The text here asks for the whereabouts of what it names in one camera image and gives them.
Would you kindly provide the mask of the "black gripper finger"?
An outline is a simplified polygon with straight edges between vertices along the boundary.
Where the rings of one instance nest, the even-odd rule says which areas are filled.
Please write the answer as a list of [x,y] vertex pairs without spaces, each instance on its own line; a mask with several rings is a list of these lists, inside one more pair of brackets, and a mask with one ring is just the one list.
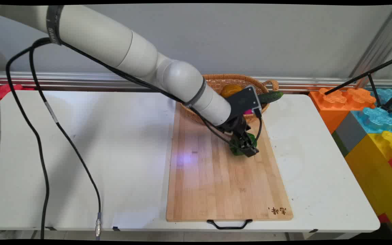
[[230,150],[231,152],[241,152],[241,146],[243,139],[241,135],[233,134],[230,139]]
[[241,137],[241,152],[246,157],[253,157],[260,151],[257,149],[257,139],[252,133],[244,133]]

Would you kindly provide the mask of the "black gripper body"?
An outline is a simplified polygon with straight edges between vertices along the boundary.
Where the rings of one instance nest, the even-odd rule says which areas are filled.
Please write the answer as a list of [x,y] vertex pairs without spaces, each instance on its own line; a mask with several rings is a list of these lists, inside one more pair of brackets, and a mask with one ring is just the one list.
[[222,133],[228,133],[235,137],[243,137],[243,135],[251,129],[247,124],[244,116],[237,116],[217,127]]

